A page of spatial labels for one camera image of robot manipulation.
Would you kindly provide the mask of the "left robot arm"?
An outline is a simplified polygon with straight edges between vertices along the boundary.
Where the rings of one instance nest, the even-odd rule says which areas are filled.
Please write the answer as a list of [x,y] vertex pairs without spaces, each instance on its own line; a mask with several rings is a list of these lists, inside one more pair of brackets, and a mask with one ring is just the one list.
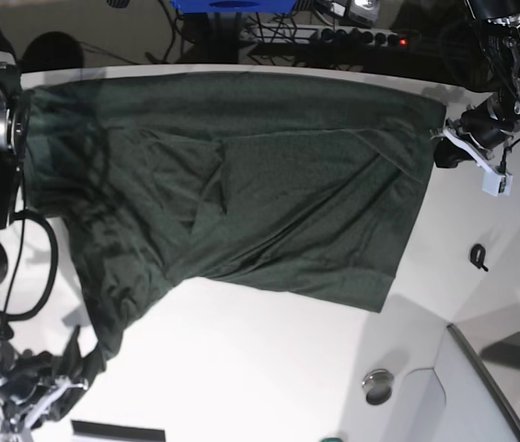
[[81,331],[69,421],[170,441],[423,440],[433,367],[520,232],[520,32],[467,11],[451,88],[269,65],[35,74],[30,208],[63,260],[19,351]]

